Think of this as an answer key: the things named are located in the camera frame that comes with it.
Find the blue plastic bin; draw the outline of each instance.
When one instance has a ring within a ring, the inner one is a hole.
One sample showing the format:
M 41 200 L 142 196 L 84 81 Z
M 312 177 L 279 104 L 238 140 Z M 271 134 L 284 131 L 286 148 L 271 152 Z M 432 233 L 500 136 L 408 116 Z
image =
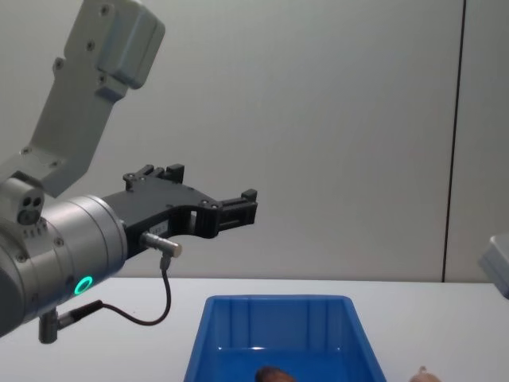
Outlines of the blue plastic bin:
M 185 382 L 255 382 L 263 366 L 297 382 L 386 382 L 350 298 L 210 297 Z

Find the metal cylinder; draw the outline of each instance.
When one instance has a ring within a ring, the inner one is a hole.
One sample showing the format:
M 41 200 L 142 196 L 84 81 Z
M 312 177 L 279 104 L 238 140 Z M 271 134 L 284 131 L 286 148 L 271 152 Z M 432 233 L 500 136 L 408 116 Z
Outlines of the metal cylinder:
M 0 232 L 0 337 L 107 279 L 126 261 L 122 223 L 101 199 L 56 203 L 42 216 L 22 243 Z

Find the white wall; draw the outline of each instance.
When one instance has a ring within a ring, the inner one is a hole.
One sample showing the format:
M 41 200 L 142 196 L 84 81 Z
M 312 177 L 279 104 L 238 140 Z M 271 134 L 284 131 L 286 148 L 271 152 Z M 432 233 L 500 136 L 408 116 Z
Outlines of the white wall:
M 78 0 L 0 3 L 0 160 L 35 126 Z M 104 196 L 181 162 L 254 227 L 182 237 L 179 276 L 441 277 L 461 0 L 151 0 L 167 34 L 87 176 Z M 157 275 L 158 255 L 123 275 Z
M 509 232 L 509 2 L 469 0 L 446 279 L 481 281 L 490 236 Z

